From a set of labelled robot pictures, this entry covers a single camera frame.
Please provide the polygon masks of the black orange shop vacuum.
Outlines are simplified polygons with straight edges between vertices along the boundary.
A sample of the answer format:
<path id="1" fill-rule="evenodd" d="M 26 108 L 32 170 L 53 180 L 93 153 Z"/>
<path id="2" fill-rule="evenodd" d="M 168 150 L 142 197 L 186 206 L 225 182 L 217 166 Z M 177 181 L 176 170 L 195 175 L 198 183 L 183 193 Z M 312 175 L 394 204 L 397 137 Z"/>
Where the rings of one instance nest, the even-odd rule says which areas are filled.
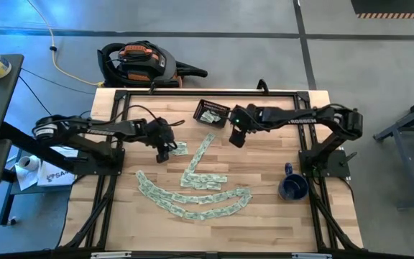
<path id="1" fill-rule="evenodd" d="M 186 76 L 208 76 L 147 40 L 108 44 L 97 58 L 106 88 L 180 88 Z"/>

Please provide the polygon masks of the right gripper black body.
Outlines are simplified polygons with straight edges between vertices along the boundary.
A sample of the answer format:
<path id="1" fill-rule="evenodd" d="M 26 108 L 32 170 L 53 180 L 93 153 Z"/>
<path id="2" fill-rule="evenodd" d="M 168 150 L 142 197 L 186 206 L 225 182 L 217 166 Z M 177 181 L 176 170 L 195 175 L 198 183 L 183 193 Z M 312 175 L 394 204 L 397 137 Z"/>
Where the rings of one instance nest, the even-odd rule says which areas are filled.
<path id="1" fill-rule="evenodd" d="M 236 105 L 233 109 L 243 109 L 248 114 L 249 122 L 247 123 L 247 125 L 244 125 L 242 127 L 237 127 L 239 131 L 242 130 L 246 133 L 251 133 L 251 132 L 257 132 L 257 131 L 263 130 L 263 126 L 257 121 L 257 118 L 254 116 L 253 109 L 246 109 L 239 105 Z"/>

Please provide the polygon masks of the blue ceramic mug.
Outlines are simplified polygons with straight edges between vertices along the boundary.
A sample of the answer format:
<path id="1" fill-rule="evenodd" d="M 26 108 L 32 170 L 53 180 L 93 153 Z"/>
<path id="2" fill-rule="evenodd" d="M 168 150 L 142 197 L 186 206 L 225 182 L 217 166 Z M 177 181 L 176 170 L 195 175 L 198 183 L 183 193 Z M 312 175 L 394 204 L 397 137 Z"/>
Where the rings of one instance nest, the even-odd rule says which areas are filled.
<path id="1" fill-rule="evenodd" d="M 291 163 L 286 163 L 284 167 L 285 177 L 278 185 L 279 196 L 288 201 L 300 201 L 309 192 L 308 182 L 305 178 L 293 172 Z"/>

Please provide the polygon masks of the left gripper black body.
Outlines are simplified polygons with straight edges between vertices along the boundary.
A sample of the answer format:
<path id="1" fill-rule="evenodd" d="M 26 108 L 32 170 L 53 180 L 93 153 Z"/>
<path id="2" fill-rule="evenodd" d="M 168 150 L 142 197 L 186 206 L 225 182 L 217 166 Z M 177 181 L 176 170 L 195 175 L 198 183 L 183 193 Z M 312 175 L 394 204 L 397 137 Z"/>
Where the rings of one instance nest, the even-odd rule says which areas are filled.
<path id="1" fill-rule="evenodd" d="M 176 148 L 174 133 L 169 135 L 161 135 L 158 131 L 155 119 L 144 126 L 144 131 L 146 134 L 145 144 L 151 145 L 154 148 L 168 144 L 171 150 Z"/>

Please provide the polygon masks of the black aluminium table frame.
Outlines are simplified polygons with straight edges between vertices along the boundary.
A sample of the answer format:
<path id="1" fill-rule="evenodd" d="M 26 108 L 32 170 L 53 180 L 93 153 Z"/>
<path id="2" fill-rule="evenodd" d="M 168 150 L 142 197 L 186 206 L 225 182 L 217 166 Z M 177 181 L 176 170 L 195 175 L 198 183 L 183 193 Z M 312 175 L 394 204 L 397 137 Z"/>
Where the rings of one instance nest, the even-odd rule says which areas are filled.
<path id="1" fill-rule="evenodd" d="M 188 144 L 194 153 L 212 128 L 193 118 L 198 102 L 206 99 L 233 107 L 278 106 L 283 109 L 325 106 L 326 91 L 274 90 L 269 94 L 247 89 L 159 89 L 150 93 L 137 88 L 115 100 L 115 88 L 96 92 L 92 107 L 95 119 L 108 119 L 130 105 L 129 118 L 164 117 L 176 122 L 175 138 Z M 94 252 L 120 251 L 133 258 L 188 256 L 289 256 L 314 253 L 320 242 L 328 242 L 330 229 L 308 199 L 285 201 L 278 196 L 284 165 L 298 166 L 298 153 L 313 141 L 330 135 L 323 125 L 298 129 L 286 126 L 272 132 L 248 135 L 242 148 L 229 142 L 230 126 L 214 131 L 215 140 L 197 169 L 201 173 L 227 176 L 224 190 L 248 187 L 250 203 L 227 217 L 193 221 L 175 216 L 144 196 L 135 176 L 144 171 L 160 188 L 192 195 L 180 177 L 190 156 L 175 156 L 157 163 L 150 147 L 125 145 L 124 168 L 116 178 L 100 180 L 85 176 L 72 187 L 60 247 L 49 252 L 51 259 L 89 259 Z"/>

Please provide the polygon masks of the black floor mat striped edge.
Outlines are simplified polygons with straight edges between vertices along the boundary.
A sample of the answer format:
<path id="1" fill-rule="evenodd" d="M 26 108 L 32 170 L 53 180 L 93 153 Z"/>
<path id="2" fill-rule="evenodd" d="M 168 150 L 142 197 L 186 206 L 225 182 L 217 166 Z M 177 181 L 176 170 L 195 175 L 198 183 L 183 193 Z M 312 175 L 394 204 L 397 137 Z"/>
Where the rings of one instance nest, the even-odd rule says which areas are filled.
<path id="1" fill-rule="evenodd" d="M 414 19 L 414 0 L 350 0 L 359 19 Z"/>

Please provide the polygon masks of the black slotted plastic basket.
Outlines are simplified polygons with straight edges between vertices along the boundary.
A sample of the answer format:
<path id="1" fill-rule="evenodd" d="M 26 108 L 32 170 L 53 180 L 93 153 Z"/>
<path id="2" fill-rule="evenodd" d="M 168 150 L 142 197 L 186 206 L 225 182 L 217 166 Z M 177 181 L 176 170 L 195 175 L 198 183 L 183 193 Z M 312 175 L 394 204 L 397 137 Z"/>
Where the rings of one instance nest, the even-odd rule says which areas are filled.
<path id="1" fill-rule="evenodd" d="M 213 112 L 214 114 L 217 114 L 221 117 L 221 120 L 218 122 L 212 122 L 212 123 L 207 123 L 207 122 L 203 122 L 201 121 L 201 115 L 202 113 L 204 113 L 205 111 L 209 110 L 210 113 Z M 196 120 L 197 122 L 200 122 L 202 124 L 206 124 L 208 126 L 212 126 L 215 128 L 223 128 L 226 125 L 226 122 L 228 120 L 229 117 L 229 112 L 231 111 L 231 109 L 227 106 L 223 106 L 217 103 L 213 103 L 211 101 L 207 101 L 205 99 L 201 99 L 197 105 L 197 108 L 194 112 L 193 118 L 194 120 Z"/>

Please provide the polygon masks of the white printed paper sheet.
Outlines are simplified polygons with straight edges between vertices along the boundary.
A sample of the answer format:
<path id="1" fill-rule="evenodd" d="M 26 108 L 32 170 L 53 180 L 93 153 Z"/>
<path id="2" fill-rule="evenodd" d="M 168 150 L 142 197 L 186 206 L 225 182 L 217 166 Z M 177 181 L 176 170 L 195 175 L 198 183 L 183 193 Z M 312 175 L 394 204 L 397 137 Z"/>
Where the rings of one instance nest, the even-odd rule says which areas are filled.
<path id="1" fill-rule="evenodd" d="M 62 168 L 43 161 L 37 174 L 38 186 L 70 186 L 76 176 Z"/>

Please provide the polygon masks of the white paper towel sheet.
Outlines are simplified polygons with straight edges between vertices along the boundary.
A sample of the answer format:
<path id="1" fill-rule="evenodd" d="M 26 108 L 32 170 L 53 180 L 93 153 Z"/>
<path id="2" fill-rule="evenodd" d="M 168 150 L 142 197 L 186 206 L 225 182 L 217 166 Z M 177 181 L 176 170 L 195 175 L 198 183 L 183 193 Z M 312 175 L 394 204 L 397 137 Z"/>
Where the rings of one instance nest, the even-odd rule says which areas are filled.
<path id="1" fill-rule="evenodd" d="M 22 191 L 38 182 L 38 171 L 40 169 L 40 165 L 36 165 L 35 168 L 31 170 L 23 168 L 17 163 L 15 165 L 15 169 L 19 187 Z"/>

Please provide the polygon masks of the silver metal bracket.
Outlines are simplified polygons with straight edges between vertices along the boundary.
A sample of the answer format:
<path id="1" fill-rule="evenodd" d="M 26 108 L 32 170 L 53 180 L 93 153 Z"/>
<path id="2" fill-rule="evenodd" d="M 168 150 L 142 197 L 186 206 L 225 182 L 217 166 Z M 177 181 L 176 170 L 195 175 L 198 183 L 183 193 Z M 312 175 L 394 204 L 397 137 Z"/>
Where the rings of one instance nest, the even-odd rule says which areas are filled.
<path id="1" fill-rule="evenodd" d="M 292 259 L 333 259 L 331 254 L 324 253 L 292 253 Z"/>
<path id="2" fill-rule="evenodd" d="M 129 251 L 113 251 L 91 253 L 90 259 L 127 259 L 131 257 L 132 253 Z"/>

